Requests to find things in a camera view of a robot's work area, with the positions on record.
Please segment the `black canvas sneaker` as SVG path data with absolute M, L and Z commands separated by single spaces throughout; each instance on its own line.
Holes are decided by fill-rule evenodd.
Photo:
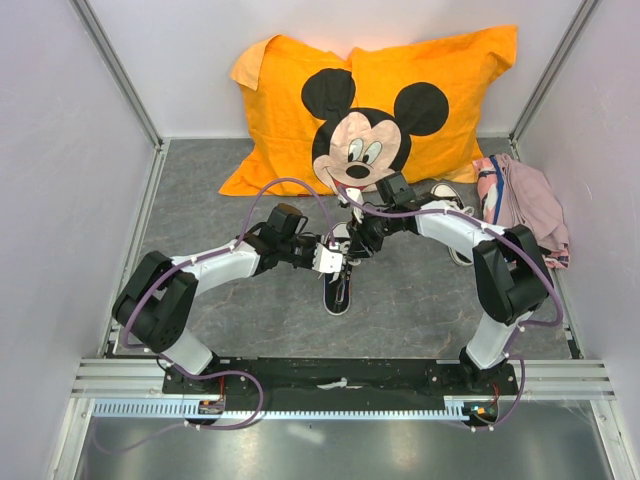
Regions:
M 332 233 L 343 254 L 341 269 L 335 273 L 323 275 L 323 301 L 327 312 L 334 316 L 343 315 L 350 306 L 351 276 L 353 265 L 346 257 L 351 240 L 346 222 L 333 227 Z

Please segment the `white shoelace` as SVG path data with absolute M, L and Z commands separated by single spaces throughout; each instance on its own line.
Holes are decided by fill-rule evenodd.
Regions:
M 335 240 L 333 242 L 329 241 L 324 245 L 328 245 L 329 243 L 334 243 L 334 242 L 341 242 L 341 241 L 347 241 L 348 242 L 348 244 L 347 244 L 348 250 L 345 252 L 344 264 L 343 264 L 342 269 L 341 269 L 340 272 L 334 273 L 334 274 L 323 274 L 323 275 L 328 277 L 330 282 L 336 281 L 346 271 L 346 268 L 348 266 L 357 266 L 361 262 L 360 259 L 354 258 L 353 256 L 351 256 L 349 254 L 349 247 L 351 246 L 351 242 L 350 242 L 349 239 L 339 239 L 339 240 Z

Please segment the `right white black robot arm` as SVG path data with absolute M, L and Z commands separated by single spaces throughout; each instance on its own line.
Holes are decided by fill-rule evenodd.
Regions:
M 380 207 L 365 203 L 353 188 L 337 189 L 353 208 L 351 257 L 372 256 L 386 238 L 411 232 L 471 262 L 483 314 L 460 353 L 457 377 L 465 391 L 483 392 L 508 359 L 516 332 L 534 324 L 532 314 L 556 294 L 532 231 L 523 225 L 504 228 L 475 218 L 444 185 L 419 196 L 401 173 L 378 181 L 377 190 L 383 201 Z

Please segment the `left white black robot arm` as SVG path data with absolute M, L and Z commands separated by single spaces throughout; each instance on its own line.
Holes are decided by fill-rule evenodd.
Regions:
M 217 356 L 186 327 L 196 297 L 231 281 L 260 275 L 281 262 L 318 270 L 328 251 L 319 235 L 302 234 L 304 216 L 280 203 L 269 218 L 226 245 L 192 256 L 146 254 L 112 307 L 112 317 L 144 347 L 178 365 L 185 382 L 208 393 L 219 382 Z

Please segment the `white tape scrap on base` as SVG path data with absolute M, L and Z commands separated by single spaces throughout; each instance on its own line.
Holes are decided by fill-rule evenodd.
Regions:
M 334 382 L 318 384 L 317 387 L 323 391 L 331 391 L 337 389 L 359 390 L 363 388 L 363 385 L 354 384 L 353 382 L 350 382 L 346 377 L 342 377 L 340 380 Z

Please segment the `orange Mickey Mouse pillow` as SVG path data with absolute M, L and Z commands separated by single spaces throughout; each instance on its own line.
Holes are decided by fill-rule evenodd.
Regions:
M 254 147 L 221 193 L 371 191 L 397 172 L 474 182 L 484 97 L 514 65 L 517 35 L 499 26 L 346 57 L 285 35 L 252 45 L 231 78 Z

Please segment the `pink folded cloth pile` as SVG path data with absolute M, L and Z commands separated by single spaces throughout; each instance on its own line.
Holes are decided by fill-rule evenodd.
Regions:
M 534 234 L 546 266 L 567 269 L 569 232 L 562 207 L 544 174 L 508 154 L 475 160 L 473 167 L 483 220 L 505 228 L 526 226 Z

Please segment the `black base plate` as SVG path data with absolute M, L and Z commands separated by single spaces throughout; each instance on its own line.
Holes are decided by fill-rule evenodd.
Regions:
M 447 397 L 494 399 L 518 392 L 510 364 L 473 374 L 457 360 L 339 358 L 221 358 L 209 373 L 189 379 L 176 368 L 165 374 L 164 394 L 220 394 L 231 412 L 399 412 L 441 410 Z

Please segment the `right aluminium frame post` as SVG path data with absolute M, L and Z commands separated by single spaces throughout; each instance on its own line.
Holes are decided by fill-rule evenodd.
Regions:
M 546 95 L 600 4 L 601 1 L 599 0 L 583 0 L 579 3 L 576 12 L 509 134 L 510 144 L 513 149 L 517 148 L 519 141 L 532 123 Z

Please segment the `aluminium frame post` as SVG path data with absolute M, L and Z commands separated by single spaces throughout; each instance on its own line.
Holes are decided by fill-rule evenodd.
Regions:
M 147 140 L 155 150 L 160 150 L 164 144 L 162 135 L 157 130 L 151 116 L 143 105 L 141 97 L 126 72 L 91 2 L 87 0 L 70 0 L 70 4 L 109 70 L 125 102 L 133 112 Z
M 509 134 L 510 144 L 513 149 L 517 148 L 519 141 L 532 123 L 546 95 L 600 4 L 601 1 L 599 0 L 583 0 L 579 3 L 576 12 Z

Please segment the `aluminium front rail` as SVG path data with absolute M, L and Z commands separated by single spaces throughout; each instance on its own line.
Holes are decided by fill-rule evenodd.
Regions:
M 526 400 L 613 400 L 614 388 L 600 360 L 512 360 L 524 380 Z M 72 387 L 74 397 L 160 398 L 164 373 L 151 359 L 85 359 Z

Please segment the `left aluminium frame post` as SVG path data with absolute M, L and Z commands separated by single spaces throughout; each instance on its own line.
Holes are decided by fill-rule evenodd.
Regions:
M 91 2 L 87 0 L 70 0 L 70 4 L 109 70 L 125 102 L 133 112 L 147 140 L 155 150 L 160 150 L 164 144 L 162 135 L 157 130 L 151 116 L 143 105 L 141 97 L 126 72 Z

